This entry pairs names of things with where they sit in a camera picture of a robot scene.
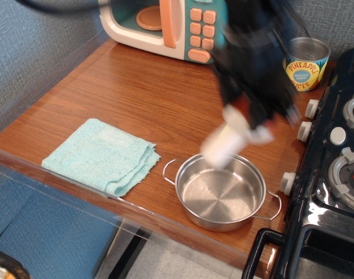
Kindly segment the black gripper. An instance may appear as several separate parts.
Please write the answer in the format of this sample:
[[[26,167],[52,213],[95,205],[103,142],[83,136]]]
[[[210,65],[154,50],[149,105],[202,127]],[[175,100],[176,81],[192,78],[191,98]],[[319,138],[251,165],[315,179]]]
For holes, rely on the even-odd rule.
[[[212,68],[220,83],[225,122],[237,131],[267,126],[273,116],[291,127],[298,125],[296,89],[283,68],[292,32],[227,28],[224,37],[225,46],[212,52]]]

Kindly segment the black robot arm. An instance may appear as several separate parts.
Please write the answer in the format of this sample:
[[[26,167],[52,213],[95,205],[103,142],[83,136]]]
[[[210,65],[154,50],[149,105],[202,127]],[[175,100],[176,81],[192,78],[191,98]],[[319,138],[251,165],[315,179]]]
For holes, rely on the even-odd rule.
[[[251,129],[275,114],[296,125],[297,90],[283,60],[296,27],[304,27],[304,21],[288,1],[226,1],[226,5],[226,45],[212,52],[223,104],[243,109]]]

